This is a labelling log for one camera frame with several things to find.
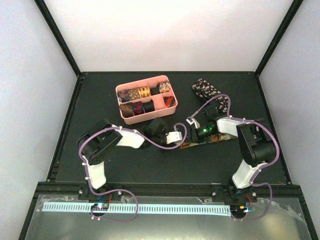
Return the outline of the brown green patterned tie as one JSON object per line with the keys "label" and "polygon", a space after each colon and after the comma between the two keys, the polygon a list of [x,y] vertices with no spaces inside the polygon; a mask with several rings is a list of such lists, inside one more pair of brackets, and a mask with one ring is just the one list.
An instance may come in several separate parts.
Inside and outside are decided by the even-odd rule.
{"label": "brown green patterned tie", "polygon": [[228,133],[218,133],[208,137],[205,140],[200,140],[200,141],[186,140],[179,148],[182,150],[182,149],[187,149],[187,148],[191,148],[199,145],[213,144],[213,143],[218,143],[222,141],[237,140],[237,139],[238,139],[237,136],[234,136]]}

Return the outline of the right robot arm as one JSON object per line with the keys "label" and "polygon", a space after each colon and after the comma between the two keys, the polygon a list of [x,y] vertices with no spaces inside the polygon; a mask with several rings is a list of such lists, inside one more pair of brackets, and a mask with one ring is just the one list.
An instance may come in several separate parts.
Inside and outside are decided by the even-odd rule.
{"label": "right robot arm", "polygon": [[265,126],[264,118],[245,119],[220,114],[209,117],[209,124],[201,126],[195,114],[186,119],[191,125],[192,137],[204,140],[211,134],[228,134],[238,139],[242,161],[229,179],[228,198],[240,201],[262,169],[274,164],[280,156],[276,138]]}

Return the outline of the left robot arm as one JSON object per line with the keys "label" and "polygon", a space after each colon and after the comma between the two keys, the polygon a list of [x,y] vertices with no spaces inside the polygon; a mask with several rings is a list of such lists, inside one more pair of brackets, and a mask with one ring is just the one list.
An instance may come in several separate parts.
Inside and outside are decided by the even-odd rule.
{"label": "left robot arm", "polygon": [[154,145],[163,150],[176,149],[186,140],[187,131],[178,130],[173,126],[170,131],[167,124],[159,117],[150,124],[139,129],[128,129],[112,124],[103,118],[82,134],[78,140],[78,155],[85,169],[85,179],[89,181],[89,193],[97,200],[103,199],[108,192],[106,186],[105,159],[120,147],[144,149]]}

